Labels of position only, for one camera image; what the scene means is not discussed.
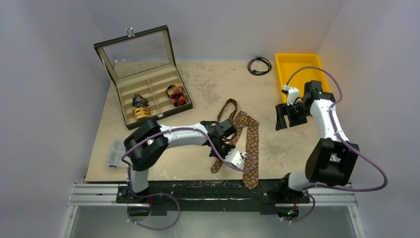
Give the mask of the brown floral tie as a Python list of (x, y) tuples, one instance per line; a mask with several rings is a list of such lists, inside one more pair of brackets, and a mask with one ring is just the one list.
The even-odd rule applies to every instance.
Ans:
[(228, 99), (225, 102), (217, 116), (216, 122), (220, 122), (225, 108), (230, 103), (233, 104), (234, 111), (229, 115), (228, 119), (233, 123), (237, 134), (229, 140), (228, 144), (236, 145), (243, 129), (247, 130), (245, 152), (254, 158), (255, 164), (250, 171), (243, 172), (242, 182), (246, 188), (252, 191), (259, 184), (259, 122), (246, 112), (238, 111), (238, 104), (234, 99)]

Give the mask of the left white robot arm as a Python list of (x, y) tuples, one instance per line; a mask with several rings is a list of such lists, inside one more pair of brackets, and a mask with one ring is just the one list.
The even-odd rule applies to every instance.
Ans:
[(236, 129), (230, 120), (223, 122), (201, 121), (190, 126), (166, 126), (152, 120), (140, 126), (124, 140), (125, 154), (122, 162), (129, 166), (128, 196), (141, 203), (148, 196), (149, 168), (162, 156), (165, 150), (187, 146), (209, 146), (210, 156), (235, 169), (241, 169), (245, 162), (241, 152), (225, 140), (235, 135)]

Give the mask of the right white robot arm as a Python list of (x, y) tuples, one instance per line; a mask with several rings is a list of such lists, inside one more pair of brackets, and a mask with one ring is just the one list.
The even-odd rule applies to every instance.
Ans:
[(276, 106), (276, 130), (294, 127), (308, 122), (312, 117), (316, 123), (319, 140), (309, 155), (303, 171), (287, 174), (287, 183), (278, 188), (279, 198), (291, 201), (299, 192), (312, 185), (330, 187), (345, 186), (357, 161), (358, 155), (345, 143), (349, 140), (343, 133), (337, 118), (332, 93), (322, 89), (320, 81), (305, 83), (303, 96), (296, 87), (284, 85), (282, 92), (287, 101)]

